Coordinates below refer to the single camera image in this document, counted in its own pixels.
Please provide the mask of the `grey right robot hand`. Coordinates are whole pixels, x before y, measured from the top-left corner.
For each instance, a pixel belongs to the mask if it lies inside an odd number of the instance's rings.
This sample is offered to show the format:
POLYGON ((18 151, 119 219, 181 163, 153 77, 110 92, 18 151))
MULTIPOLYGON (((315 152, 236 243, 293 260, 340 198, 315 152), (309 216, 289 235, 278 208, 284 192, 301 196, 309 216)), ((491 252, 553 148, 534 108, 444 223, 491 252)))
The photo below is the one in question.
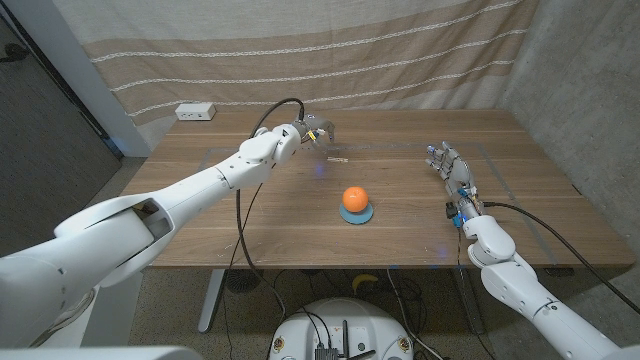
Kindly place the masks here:
POLYGON ((459 152, 447 142, 441 148, 429 145, 429 157, 425 162, 442 178, 444 187, 451 198, 446 206, 446 214, 457 227, 482 214, 475 178, 468 163, 459 152))

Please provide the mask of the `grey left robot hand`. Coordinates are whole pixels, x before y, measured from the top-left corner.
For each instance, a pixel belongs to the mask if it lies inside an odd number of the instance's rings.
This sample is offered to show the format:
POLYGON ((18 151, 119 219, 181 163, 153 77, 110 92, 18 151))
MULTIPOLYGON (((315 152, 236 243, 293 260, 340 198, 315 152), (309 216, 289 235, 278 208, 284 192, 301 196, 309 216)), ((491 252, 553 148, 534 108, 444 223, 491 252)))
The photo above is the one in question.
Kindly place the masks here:
POLYGON ((293 126, 299 132, 301 143, 311 145, 314 149, 327 152, 334 143, 334 124, 327 118, 314 114, 306 114, 296 119, 293 126))

